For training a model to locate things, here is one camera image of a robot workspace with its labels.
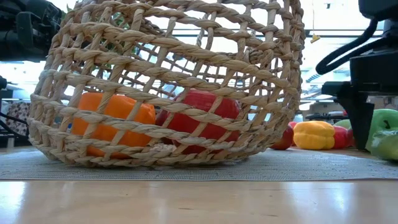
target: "green apple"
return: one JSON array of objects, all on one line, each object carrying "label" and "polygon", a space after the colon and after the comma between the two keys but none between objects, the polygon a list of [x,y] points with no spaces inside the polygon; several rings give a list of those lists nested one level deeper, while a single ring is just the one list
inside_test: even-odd
[{"label": "green apple", "polygon": [[348,130],[348,129],[351,129],[351,122],[349,121],[349,119],[344,119],[339,122],[336,122],[334,124],[334,126],[343,127]]},{"label": "green apple", "polygon": [[368,149],[380,159],[398,161],[398,131],[376,132]]}]

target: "woven basket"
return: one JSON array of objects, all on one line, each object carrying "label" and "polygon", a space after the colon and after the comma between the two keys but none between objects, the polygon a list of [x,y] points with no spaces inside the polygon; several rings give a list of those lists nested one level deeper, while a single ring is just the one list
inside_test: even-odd
[{"label": "woven basket", "polygon": [[[246,10],[240,14],[230,8],[236,6]],[[252,11],[264,13],[259,22],[265,25],[251,17]],[[203,17],[190,17],[190,12]],[[50,159],[86,166],[216,164],[265,151],[282,137],[299,105],[305,38],[302,16],[299,0],[281,4],[275,0],[79,2],[52,39],[46,66],[31,95],[30,141]],[[149,17],[167,18],[167,30],[153,25]],[[275,17],[283,21],[283,30],[274,25]],[[240,30],[224,28],[218,19],[239,24]],[[173,35],[178,23],[200,30],[196,45],[185,44]],[[211,51],[216,37],[235,41],[231,49],[237,46],[238,51]],[[185,60],[193,64],[193,69]],[[174,86],[173,90],[182,87],[181,97],[174,100],[174,92],[165,91],[165,85]],[[75,87],[72,96],[65,94],[68,86]],[[182,103],[191,88],[216,95],[209,111]],[[96,111],[78,109],[85,92],[102,93]],[[126,119],[104,113],[113,95],[136,100]],[[225,98],[239,102],[236,119],[215,113]],[[171,112],[171,118],[162,126],[135,121],[142,103]],[[188,115],[200,125],[192,133],[169,129],[175,113]],[[55,118],[62,122],[54,125]],[[89,123],[82,135],[68,128],[77,118]],[[223,137],[199,137],[208,123],[224,128]],[[118,130],[112,141],[92,138],[98,125]],[[152,139],[145,146],[119,144],[126,131]],[[233,131],[239,131],[239,139],[226,142]],[[165,138],[179,146],[164,144]],[[206,150],[183,153],[192,145]],[[89,155],[88,147],[100,149],[104,156]],[[111,156],[114,152],[129,157],[115,159]]]}]

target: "toy vegetable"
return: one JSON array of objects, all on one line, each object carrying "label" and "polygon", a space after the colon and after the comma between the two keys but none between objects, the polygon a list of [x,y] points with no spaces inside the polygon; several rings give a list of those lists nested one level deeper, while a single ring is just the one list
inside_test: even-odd
[{"label": "toy vegetable", "polygon": [[334,126],[339,126],[339,127],[345,128],[345,129],[350,129],[351,128],[351,122],[349,121],[349,119],[344,119],[344,120],[341,120],[339,122],[336,122],[334,124]]},{"label": "toy vegetable", "polygon": [[293,128],[291,127],[290,124],[288,124],[286,130],[284,131],[282,139],[280,139],[277,143],[275,143],[270,148],[275,149],[275,150],[288,149],[293,144],[293,135],[294,135]]},{"label": "toy vegetable", "polygon": [[378,131],[373,135],[372,155],[387,161],[398,161],[398,131]]},{"label": "toy vegetable", "polygon": [[[216,95],[212,93],[191,89],[187,93],[182,103],[193,106],[194,108],[199,110],[209,111],[215,100],[216,100]],[[214,114],[217,114],[218,116],[221,116],[223,118],[236,119],[236,117],[239,114],[238,102],[236,100],[224,98],[219,107],[215,110]],[[169,112],[161,111],[160,115],[157,117],[156,125],[163,125],[164,121],[169,116],[170,116]],[[196,121],[185,114],[176,113],[173,117],[173,120],[171,120],[171,122],[169,123],[168,128],[173,129],[175,131],[192,133],[199,124],[200,124],[199,121]],[[209,123],[201,132],[199,137],[207,139],[219,139],[225,134],[226,131],[227,131],[226,129],[220,126]],[[238,137],[239,137],[239,131],[233,131],[225,141],[226,142],[236,141],[238,140]],[[175,140],[173,140],[173,143],[176,146],[180,145],[180,143]],[[205,148],[201,146],[188,146],[182,152],[182,154],[194,154],[194,153],[199,154],[204,150]],[[216,154],[220,151],[221,150],[214,150],[211,153]]]},{"label": "toy vegetable", "polygon": [[[289,122],[289,125],[292,127],[292,129],[294,129],[294,127],[296,126],[296,124],[297,124],[297,122],[295,122],[295,121],[291,121],[291,122]],[[296,146],[296,143],[294,143],[294,139],[292,138],[292,146]]]},{"label": "toy vegetable", "polygon": [[370,150],[373,135],[381,131],[397,131],[398,130],[398,111],[390,109],[378,109],[373,111],[371,128],[366,143],[366,149]]},{"label": "toy vegetable", "polygon": [[294,127],[294,143],[301,149],[331,149],[335,145],[335,129],[324,121],[306,121]]},{"label": "toy vegetable", "polygon": [[[101,102],[103,94],[102,93],[85,93],[81,96],[81,100],[78,105],[80,110],[96,111],[98,105]],[[130,111],[136,104],[136,100],[133,100],[126,96],[113,95],[109,100],[109,104],[105,108],[104,114],[110,115],[114,118],[126,119]],[[140,122],[142,124],[155,124],[155,108],[153,105],[142,104],[138,114],[134,118],[134,121]],[[72,124],[72,134],[84,135],[88,123],[80,118],[75,118]],[[99,139],[104,141],[112,141],[113,137],[117,133],[117,129],[99,124],[91,135],[93,139]],[[126,146],[145,146],[151,137],[145,134],[138,134],[132,131],[126,131],[124,136],[119,141],[119,145]],[[87,147],[88,156],[101,157],[105,153],[98,148],[93,146]],[[131,159],[128,155],[122,154],[120,152],[114,152],[111,155],[112,159]]]},{"label": "toy vegetable", "polygon": [[356,147],[356,145],[355,145],[355,138],[354,138],[354,131],[353,131],[352,128],[350,128],[349,130],[347,130],[347,138],[348,138],[348,140],[349,140],[348,146]]},{"label": "toy vegetable", "polygon": [[339,126],[334,126],[335,135],[333,136],[335,139],[335,145],[333,149],[345,149],[351,143],[351,139],[349,139],[347,129]]}]

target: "wooden table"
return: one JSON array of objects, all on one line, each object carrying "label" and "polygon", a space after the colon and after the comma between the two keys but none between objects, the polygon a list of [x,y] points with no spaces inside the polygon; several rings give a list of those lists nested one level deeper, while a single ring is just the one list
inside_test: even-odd
[{"label": "wooden table", "polygon": [[393,180],[0,182],[0,223],[397,223],[397,189]]}]

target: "woven placemat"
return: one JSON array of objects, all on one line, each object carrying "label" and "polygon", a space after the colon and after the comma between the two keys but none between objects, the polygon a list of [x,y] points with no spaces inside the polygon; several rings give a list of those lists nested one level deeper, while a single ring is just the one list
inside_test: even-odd
[{"label": "woven placemat", "polygon": [[398,179],[398,166],[315,151],[268,150],[245,161],[201,167],[86,168],[48,160],[41,152],[0,156],[1,180],[349,180]]}]

